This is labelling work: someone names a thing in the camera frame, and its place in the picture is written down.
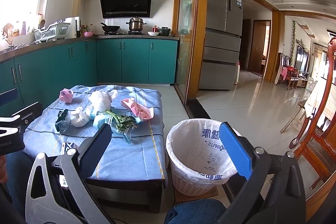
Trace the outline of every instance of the pink cloth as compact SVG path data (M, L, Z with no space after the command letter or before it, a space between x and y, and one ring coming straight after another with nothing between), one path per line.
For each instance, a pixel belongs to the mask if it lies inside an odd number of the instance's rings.
M59 99L65 103L71 103L74 92L72 90L63 89L59 93Z
M127 98L124 100L121 100L121 104L129 108L133 114L137 117L139 117L142 121L150 120L154 117L154 108L147 108L143 105L138 104L134 101L134 98Z
M282 75L282 78L283 78L283 79L286 78L286 76L287 76L287 68L286 68L286 67L283 67L283 68L282 68L281 75Z

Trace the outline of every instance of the pink bowl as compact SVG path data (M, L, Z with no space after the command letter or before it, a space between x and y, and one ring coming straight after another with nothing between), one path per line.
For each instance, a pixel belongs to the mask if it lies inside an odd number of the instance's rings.
M85 37L91 37L91 36L93 36L93 32L85 32L84 36Z

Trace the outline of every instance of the jeans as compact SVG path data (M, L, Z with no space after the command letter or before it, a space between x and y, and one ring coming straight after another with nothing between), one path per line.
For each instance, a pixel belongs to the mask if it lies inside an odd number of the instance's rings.
M216 199L181 203L168 211L164 224L214 224L225 210Z
M23 151L6 155L7 188L15 210L25 219L26 191L34 159Z

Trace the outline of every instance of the dish rack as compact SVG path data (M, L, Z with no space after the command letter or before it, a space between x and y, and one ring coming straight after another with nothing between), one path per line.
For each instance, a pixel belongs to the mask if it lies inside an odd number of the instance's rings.
M70 23L58 22L49 25L46 30L34 31L35 41L42 42L49 40L57 40L59 38L65 38L68 33Z

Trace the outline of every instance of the refrigerator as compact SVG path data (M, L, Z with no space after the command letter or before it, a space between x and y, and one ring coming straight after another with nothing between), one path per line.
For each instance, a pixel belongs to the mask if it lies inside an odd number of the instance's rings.
M200 89L230 90L242 34L242 0L208 0Z

